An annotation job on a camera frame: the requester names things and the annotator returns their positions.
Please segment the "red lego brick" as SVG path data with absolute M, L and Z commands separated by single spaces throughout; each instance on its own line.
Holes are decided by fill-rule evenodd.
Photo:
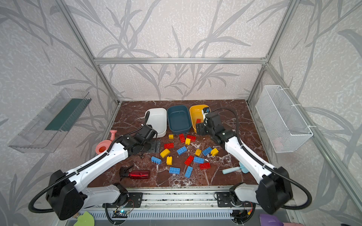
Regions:
M 207 170 L 211 168 L 210 163 L 202 163 L 199 165 L 200 170 Z
M 194 160 L 193 156 L 189 156 L 186 161 L 184 162 L 185 165 L 189 166 Z
M 187 138 L 190 139 L 192 142 L 195 142 L 195 141 L 196 141 L 196 137 L 195 137 L 195 136 L 188 135 Z
M 185 136 L 184 136 L 184 134 L 180 134 L 180 135 L 179 135 L 179 140 L 180 140 L 181 143 L 185 143 Z
M 167 144 L 164 144 L 164 148 L 165 148 L 165 149 L 174 148 L 174 143 L 167 143 Z

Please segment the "yellow curved lego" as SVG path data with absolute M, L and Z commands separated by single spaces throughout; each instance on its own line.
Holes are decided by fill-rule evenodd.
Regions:
M 169 149 L 165 149 L 164 151 L 162 151 L 162 152 L 160 153 L 160 156 L 161 156 L 162 158 L 165 158 L 165 157 L 167 157 L 170 153 L 171 153 L 171 151 L 170 151 Z

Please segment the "yellow lego brick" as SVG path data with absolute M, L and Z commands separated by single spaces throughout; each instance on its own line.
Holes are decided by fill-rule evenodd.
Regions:
M 196 155 L 196 156 L 201 156 L 201 154 L 202 154 L 202 151 L 201 151 L 200 149 L 197 149 L 197 150 L 195 151 L 195 155 Z
M 212 151 L 210 152 L 210 154 L 212 156 L 216 156 L 216 155 L 218 155 L 218 153 L 219 153 L 219 150 L 217 148 L 212 149 Z
M 172 163 L 173 163 L 173 157 L 172 157 L 172 156 L 168 156 L 168 157 L 166 158 L 166 164 L 167 164 L 167 165 L 172 165 Z

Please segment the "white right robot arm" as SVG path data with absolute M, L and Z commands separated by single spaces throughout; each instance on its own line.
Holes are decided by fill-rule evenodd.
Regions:
M 256 185 L 235 185 L 230 190 L 235 203 L 252 202 L 260 205 L 268 214 L 274 214 L 280 208 L 302 210 L 312 204 L 312 195 L 304 186 L 292 180 L 286 169 L 274 167 L 252 151 L 241 140 L 238 128 L 234 131 L 225 129 L 217 111 L 205 107 L 202 109 L 202 115 L 203 120 L 196 125 L 197 134 L 209 135 L 216 144 L 242 163 L 257 182 Z M 287 205 L 293 199 L 292 186 L 305 193 L 307 200 L 302 205 Z

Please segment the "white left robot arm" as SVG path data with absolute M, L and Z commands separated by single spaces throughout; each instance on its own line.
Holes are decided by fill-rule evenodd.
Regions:
M 147 152 L 149 141 L 157 135 L 150 125 L 143 125 L 134 136 L 126 134 L 114 138 L 107 150 L 88 162 L 67 172 L 54 172 L 48 187 L 30 201 L 28 210 L 32 213 L 54 212 L 60 220 L 66 220 L 88 207 L 127 204 L 128 191 L 119 183 L 96 188 L 88 188 L 88 185 L 117 163 Z

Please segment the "yellow plastic bin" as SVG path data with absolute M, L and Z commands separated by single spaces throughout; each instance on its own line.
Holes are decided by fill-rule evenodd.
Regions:
M 205 115 L 210 112 L 211 109 L 208 105 L 194 105 L 189 109 L 192 127 L 195 133 L 197 132 L 196 125 L 199 123 L 203 123 Z

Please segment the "blue lego brick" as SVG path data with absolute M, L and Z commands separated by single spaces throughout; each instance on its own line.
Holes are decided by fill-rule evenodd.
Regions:
M 181 172 L 181 169 L 180 169 L 180 168 L 175 168 L 175 167 L 170 167 L 170 168 L 169 168 L 169 173 L 170 173 L 170 174 L 177 174 L 177 175 L 179 175 L 180 172 Z
M 198 163 L 198 164 L 203 164 L 204 159 L 200 158 L 200 157 L 194 157 L 193 162 Z
M 162 163 L 162 160 L 156 157 L 151 157 L 151 161 L 157 165 L 160 165 Z
M 185 172 L 185 177 L 186 177 L 186 178 L 190 178 L 192 172 L 193 172 L 193 168 L 192 168 L 191 166 L 188 166 L 188 167 L 187 167 L 187 170 L 186 170 L 186 172 Z
M 177 150 L 177 153 L 178 153 L 178 155 L 182 155 L 182 154 L 186 153 L 187 151 L 188 150 L 186 147 L 181 147 Z
M 206 148 L 204 151 L 202 151 L 202 154 L 204 155 L 204 156 L 207 156 L 208 154 L 210 154 L 211 152 L 212 152 L 212 148 L 211 147 L 208 147 L 208 148 Z

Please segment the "white plastic bin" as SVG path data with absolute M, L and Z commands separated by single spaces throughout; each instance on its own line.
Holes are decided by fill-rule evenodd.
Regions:
M 157 131 L 157 136 L 154 136 L 154 138 L 164 137 L 167 130 L 167 110 L 164 108 L 152 108 L 146 111 L 145 116 L 148 116 L 146 125 L 151 126 Z

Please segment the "dark teal plastic bin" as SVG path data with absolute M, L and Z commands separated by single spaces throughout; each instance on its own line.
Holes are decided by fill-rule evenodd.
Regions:
M 185 105 L 175 105 L 167 109 L 168 125 L 175 135 L 188 133 L 192 127 L 189 110 Z

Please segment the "pink watering can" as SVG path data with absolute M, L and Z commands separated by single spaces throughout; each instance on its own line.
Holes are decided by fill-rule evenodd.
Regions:
M 111 130 L 110 133 L 111 133 L 110 139 L 103 140 L 96 146 L 95 149 L 96 154 L 102 154 L 103 152 L 108 150 L 111 143 L 115 140 L 117 130 Z

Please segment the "green scraper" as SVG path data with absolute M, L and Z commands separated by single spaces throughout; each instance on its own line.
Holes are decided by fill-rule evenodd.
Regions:
M 76 219 L 74 226 L 95 226 L 94 217 L 87 211 L 82 215 L 76 215 Z

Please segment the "purple object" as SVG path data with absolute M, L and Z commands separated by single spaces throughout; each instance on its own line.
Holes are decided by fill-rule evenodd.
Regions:
M 261 226 L 284 226 L 284 223 L 274 215 L 260 214 L 259 218 Z

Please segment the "clear wall shelf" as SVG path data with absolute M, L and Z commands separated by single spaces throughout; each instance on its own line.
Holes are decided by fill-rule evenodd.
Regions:
M 88 91 L 64 88 L 8 144 L 21 153 L 53 153 L 91 102 Z

